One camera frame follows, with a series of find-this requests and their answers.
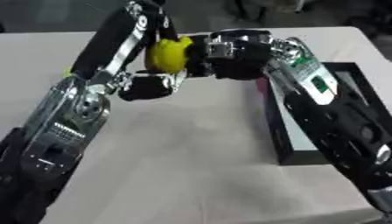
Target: chair leg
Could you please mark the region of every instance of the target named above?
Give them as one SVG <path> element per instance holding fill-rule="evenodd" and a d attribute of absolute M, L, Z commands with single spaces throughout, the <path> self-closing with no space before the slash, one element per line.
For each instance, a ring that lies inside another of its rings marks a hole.
<path fill-rule="evenodd" d="M 5 32 L 5 27 L 2 22 L 0 22 L 0 33 Z"/>
<path fill-rule="evenodd" d="M 259 15 L 257 16 L 257 19 L 255 21 L 257 21 L 258 23 L 264 25 L 265 24 L 265 17 L 267 14 L 267 7 L 260 7 L 259 10 Z"/>
<path fill-rule="evenodd" d="M 248 12 L 245 10 L 242 0 L 235 0 L 235 5 L 239 11 L 239 18 L 249 18 Z"/>

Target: white table surface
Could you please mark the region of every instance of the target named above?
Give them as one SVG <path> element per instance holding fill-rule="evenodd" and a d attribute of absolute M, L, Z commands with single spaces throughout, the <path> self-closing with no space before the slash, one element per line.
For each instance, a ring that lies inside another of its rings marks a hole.
<path fill-rule="evenodd" d="M 392 109 L 392 66 L 360 31 L 271 31 L 300 37 L 321 60 L 357 62 Z M 25 121 L 92 35 L 0 35 L 0 136 Z M 277 165 L 253 81 L 189 80 L 165 99 L 112 100 L 44 224 L 354 223 L 377 214 L 329 165 Z"/>

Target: yellow ball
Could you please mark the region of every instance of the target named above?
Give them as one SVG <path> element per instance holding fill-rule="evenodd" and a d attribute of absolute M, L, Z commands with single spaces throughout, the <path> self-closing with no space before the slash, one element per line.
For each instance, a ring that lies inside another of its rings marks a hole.
<path fill-rule="evenodd" d="M 186 66 L 186 48 L 193 42 L 188 37 L 182 37 L 179 42 L 161 39 L 150 49 L 150 60 L 155 68 L 169 74 L 176 74 Z"/>

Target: robotic arm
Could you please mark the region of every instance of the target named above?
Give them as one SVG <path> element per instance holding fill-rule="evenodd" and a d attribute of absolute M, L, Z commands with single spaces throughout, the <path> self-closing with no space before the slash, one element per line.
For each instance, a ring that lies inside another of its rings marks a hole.
<path fill-rule="evenodd" d="M 148 70 L 128 73 L 126 66 L 145 48 Z M 178 73 L 182 68 L 186 74 Z M 392 213 L 389 124 L 297 38 L 243 30 L 178 39 L 161 4 L 135 0 L 107 19 L 71 72 L 24 126 L 0 143 L 4 224 L 42 220 L 107 121 L 109 95 L 153 99 L 176 92 L 186 77 L 210 75 L 271 79 L 282 89 L 285 107 L 331 164 L 372 206 Z"/>
<path fill-rule="evenodd" d="M 378 111 L 328 71 L 298 38 L 276 39 L 266 31 L 222 31 L 207 39 L 204 58 L 210 74 L 269 78 L 325 158 L 390 219 L 392 124 L 381 120 Z"/>

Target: floor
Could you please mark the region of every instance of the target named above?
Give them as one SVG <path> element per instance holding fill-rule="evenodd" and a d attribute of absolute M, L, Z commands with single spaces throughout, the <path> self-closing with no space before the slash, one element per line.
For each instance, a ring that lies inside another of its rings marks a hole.
<path fill-rule="evenodd" d="M 307 27 L 342 25 L 349 15 L 361 15 L 371 0 L 319 0 L 310 11 L 293 13 L 293 0 L 244 0 L 255 18 L 259 5 L 274 5 L 265 23 L 235 19 L 231 0 L 167 0 L 166 10 L 179 32 L 208 32 L 228 28 Z M 94 31 L 102 20 L 125 0 L 0 0 L 0 21 L 8 32 Z M 392 40 L 374 42 L 392 59 Z"/>

